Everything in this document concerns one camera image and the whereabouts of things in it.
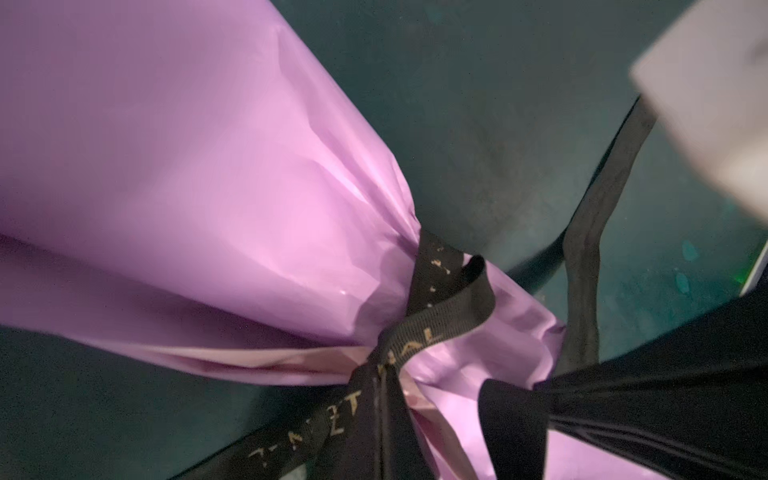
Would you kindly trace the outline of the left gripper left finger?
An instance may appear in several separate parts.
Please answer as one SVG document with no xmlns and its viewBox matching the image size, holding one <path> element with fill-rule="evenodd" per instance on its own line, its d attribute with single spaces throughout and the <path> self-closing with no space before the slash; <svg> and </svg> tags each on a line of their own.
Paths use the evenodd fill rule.
<svg viewBox="0 0 768 480">
<path fill-rule="evenodd" d="M 379 479 L 379 375 L 373 365 L 357 368 L 341 396 L 326 408 L 329 435 L 310 479 Z"/>
</svg>

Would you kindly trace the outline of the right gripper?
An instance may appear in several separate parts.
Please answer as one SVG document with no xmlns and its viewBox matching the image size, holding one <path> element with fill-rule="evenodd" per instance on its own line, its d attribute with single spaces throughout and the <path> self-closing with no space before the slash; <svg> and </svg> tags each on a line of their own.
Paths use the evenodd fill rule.
<svg viewBox="0 0 768 480">
<path fill-rule="evenodd" d="M 501 479 L 541 479 L 549 431 L 670 479 L 767 476 L 767 290 L 647 346 L 649 375 L 597 367 L 528 390 L 486 381 L 478 407 Z"/>
</svg>

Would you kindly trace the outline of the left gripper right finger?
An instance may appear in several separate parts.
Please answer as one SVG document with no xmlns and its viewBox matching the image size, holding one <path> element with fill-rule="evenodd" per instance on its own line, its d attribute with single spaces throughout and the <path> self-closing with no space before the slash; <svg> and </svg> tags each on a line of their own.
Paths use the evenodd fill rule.
<svg viewBox="0 0 768 480">
<path fill-rule="evenodd" d="M 434 479 L 414 430 L 397 371 L 392 366 L 380 366 L 378 377 L 380 478 Z"/>
</svg>

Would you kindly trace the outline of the pink purple wrapping paper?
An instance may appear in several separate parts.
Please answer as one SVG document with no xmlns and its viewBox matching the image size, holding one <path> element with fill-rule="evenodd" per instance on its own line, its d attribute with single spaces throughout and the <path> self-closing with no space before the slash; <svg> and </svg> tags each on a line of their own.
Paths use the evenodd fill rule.
<svg viewBox="0 0 768 480">
<path fill-rule="evenodd" d="M 307 478 L 363 365 L 434 479 L 497 477 L 490 379 L 564 324 L 428 226 L 390 148 L 269 1 L 1 5 L 1 323 L 314 402 L 170 479 Z"/>
</svg>

